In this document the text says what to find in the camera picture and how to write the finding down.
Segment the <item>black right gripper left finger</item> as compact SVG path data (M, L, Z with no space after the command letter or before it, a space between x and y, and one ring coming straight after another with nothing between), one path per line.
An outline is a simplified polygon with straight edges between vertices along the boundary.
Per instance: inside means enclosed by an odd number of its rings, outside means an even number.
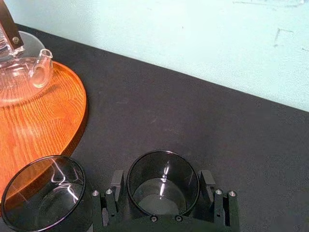
M92 192L92 222L93 227L115 226L119 221L118 201L124 188L124 171L116 170L113 173L110 187L103 193L98 190Z

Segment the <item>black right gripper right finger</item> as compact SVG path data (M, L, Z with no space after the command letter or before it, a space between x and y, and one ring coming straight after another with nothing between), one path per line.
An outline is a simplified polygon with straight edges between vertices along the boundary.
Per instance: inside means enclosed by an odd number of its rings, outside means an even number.
M208 204L213 222L207 221L208 229L238 229L238 194L234 190L224 192L217 188L209 170L200 171L200 191Z

